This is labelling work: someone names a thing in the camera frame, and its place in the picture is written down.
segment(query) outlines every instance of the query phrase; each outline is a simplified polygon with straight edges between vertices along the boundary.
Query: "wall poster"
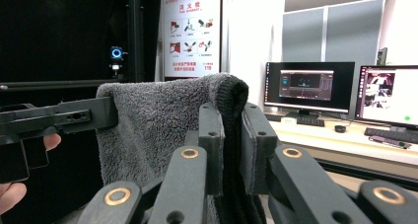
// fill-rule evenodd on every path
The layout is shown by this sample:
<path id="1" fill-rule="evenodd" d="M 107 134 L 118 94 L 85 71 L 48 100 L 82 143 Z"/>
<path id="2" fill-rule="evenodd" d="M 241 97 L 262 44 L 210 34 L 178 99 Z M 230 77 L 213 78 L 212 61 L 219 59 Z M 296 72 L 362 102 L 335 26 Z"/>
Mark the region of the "wall poster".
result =
<path id="1" fill-rule="evenodd" d="M 221 0 L 163 0 L 165 80 L 220 72 Z"/>

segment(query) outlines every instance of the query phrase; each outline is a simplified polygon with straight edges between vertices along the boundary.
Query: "white wall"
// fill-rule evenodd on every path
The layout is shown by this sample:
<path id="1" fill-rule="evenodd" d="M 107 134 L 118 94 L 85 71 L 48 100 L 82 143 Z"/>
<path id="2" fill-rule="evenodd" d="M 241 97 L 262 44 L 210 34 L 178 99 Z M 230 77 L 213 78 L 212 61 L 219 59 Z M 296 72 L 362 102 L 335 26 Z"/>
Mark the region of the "white wall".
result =
<path id="1" fill-rule="evenodd" d="M 387 47 L 386 63 L 417 65 L 418 0 L 386 0 L 380 48 Z"/>
<path id="2" fill-rule="evenodd" d="M 263 110 L 265 63 L 281 61 L 285 0 L 232 0 L 230 73 L 249 85 L 248 102 Z"/>

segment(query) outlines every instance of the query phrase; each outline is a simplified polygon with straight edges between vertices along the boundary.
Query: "desk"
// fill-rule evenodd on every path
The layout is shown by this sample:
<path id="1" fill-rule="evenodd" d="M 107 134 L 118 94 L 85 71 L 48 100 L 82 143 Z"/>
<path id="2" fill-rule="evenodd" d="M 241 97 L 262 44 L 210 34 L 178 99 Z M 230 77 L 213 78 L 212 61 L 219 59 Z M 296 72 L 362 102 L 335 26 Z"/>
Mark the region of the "desk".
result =
<path id="1" fill-rule="evenodd" d="M 418 144 L 408 150 L 369 141 L 366 127 L 353 121 L 345 133 L 334 131 L 334 125 L 348 121 L 320 117 L 325 127 L 292 125 L 270 121 L 282 144 L 304 147 L 313 157 L 331 163 L 344 164 L 368 171 L 411 179 L 418 184 Z"/>

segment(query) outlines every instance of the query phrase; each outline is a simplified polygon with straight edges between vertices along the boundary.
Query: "human hand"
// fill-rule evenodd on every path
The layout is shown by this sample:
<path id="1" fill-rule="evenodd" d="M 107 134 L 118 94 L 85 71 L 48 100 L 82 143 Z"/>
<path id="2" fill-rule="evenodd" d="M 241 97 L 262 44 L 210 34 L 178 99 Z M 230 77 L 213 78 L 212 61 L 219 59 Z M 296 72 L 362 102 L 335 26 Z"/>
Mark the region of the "human hand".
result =
<path id="1" fill-rule="evenodd" d="M 58 134 L 50 134 L 43 137 L 46 151 L 55 148 L 60 142 L 61 137 Z M 0 215 L 21 201 L 26 192 L 26 186 L 22 183 L 0 184 Z"/>

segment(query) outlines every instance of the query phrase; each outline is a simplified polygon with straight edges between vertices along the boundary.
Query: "black curtain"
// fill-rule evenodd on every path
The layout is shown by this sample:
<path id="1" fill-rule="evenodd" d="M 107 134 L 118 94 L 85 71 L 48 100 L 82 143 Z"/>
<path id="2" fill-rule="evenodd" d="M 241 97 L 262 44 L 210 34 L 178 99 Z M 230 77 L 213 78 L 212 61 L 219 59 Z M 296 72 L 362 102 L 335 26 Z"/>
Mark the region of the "black curtain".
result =
<path id="1" fill-rule="evenodd" d="M 127 2 L 0 0 L 0 84 L 111 79 L 110 47 L 128 47 Z M 0 107 L 53 106 L 94 98 L 96 90 L 11 88 L 0 91 Z M 60 135 L 61 144 L 48 152 L 50 164 L 31 170 L 24 182 L 26 197 L 2 215 L 5 224 L 52 223 L 87 203 L 103 186 L 95 132 Z"/>

